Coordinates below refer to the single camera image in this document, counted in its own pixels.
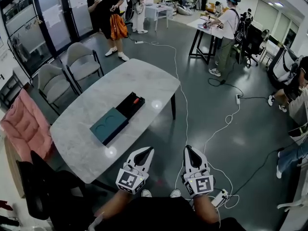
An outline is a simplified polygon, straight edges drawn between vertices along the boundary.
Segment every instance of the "glass door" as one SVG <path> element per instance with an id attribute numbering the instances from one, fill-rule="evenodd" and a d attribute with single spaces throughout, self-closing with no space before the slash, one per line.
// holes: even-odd
<path id="1" fill-rule="evenodd" d="M 87 0 L 68 0 L 79 37 L 93 30 Z"/>
<path id="2" fill-rule="evenodd" d="M 49 36 L 57 51 L 67 48 L 72 43 L 61 0 L 37 0 L 38 13 L 42 15 Z"/>

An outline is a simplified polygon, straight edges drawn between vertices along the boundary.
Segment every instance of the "teal box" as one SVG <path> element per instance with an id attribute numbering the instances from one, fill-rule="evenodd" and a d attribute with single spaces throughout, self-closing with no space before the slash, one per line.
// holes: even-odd
<path id="1" fill-rule="evenodd" d="M 127 124 L 128 119 L 112 108 L 90 130 L 103 145 L 107 145 Z"/>

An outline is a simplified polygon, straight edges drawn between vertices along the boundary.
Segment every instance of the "woman in black shirt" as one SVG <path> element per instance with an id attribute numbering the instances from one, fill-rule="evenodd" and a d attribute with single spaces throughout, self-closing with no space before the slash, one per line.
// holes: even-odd
<path id="1" fill-rule="evenodd" d="M 110 56 L 118 51 L 118 56 L 123 61 L 128 61 L 129 58 L 123 53 L 123 43 L 122 40 L 111 40 L 111 25 L 110 17 L 111 14 L 120 14 L 120 5 L 124 0 L 88 0 L 89 12 L 92 15 L 97 26 L 104 33 L 106 39 L 108 39 L 108 44 L 110 46 L 109 52 L 105 56 Z"/>

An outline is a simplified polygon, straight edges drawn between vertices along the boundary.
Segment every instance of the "green pants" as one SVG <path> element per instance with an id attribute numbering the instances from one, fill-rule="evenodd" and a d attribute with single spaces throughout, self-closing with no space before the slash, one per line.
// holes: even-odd
<path id="1" fill-rule="evenodd" d="M 227 61 L 230 57 L 231 49 L 234 45 L 234 39 L 223 38 L 219 53 L 216 54 L 215 61 L 219 62 L 218 71 L 223 72 L 226 68 Z"/>

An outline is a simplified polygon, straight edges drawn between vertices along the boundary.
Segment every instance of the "power strip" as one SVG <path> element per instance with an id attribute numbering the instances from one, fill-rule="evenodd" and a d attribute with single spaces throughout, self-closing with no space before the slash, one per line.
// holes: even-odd
<path id="1" fill-rule="evenodd" d="M 228 198 L 228 192 L 223 189 L 217 196 L 212 200 L 212 205 L 217 208 L 223 201 Z"/>

